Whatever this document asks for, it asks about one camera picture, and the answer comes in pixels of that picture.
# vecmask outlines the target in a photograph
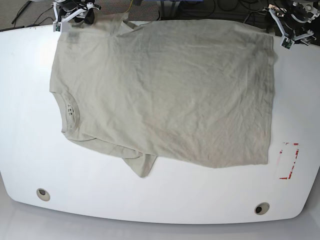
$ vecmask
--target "white table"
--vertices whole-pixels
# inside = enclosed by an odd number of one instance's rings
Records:
[[[320,166],[320,48],[296,45],[289,51],[275,38],[267,165],[212,169],[159,157],[150,175],[139,178],[121,159],[75,145],[61,133],[60,111],[49,92],[58,38],[52,26],[0,32],[0,171],[13,200],[173,224],[261,222],[301,212]],[[283,142],[300,144],[290,179],[279,179],[290,171],[282,164],[285,157],[278,163]],[[38,198],[39,188],[50,193],[50,201]],[[269,211],[255,214],[263,202]]]

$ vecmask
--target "t-shirt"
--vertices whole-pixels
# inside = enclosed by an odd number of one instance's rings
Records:
[[[140,177],[157,156],[210,168],[267,164],[273,37],[226,20],[97,16],[61,34],[50,92],[71,142],[123,158]]]

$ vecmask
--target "shirt sleeve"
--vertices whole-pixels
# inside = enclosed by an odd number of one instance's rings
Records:
[[[87,149],[97,151],[102,154],[107,154],[115,157],[122,158],[124,162],[140,177],[148,176],[154,165],[157,156],[144,154],[142,152],[112,144],[110,142],[102,141],[94,138],[91,140],[77,141],[71,140],[74,144],[80,145]]]

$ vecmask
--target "gray t-shirt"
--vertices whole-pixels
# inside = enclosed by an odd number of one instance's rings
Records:
[[[140,176],[157,156],[210,168],[267,164],[273,37],[225,20],[126,23],[97,16],[62,33],[50,92],[67,139],[123,158]]]

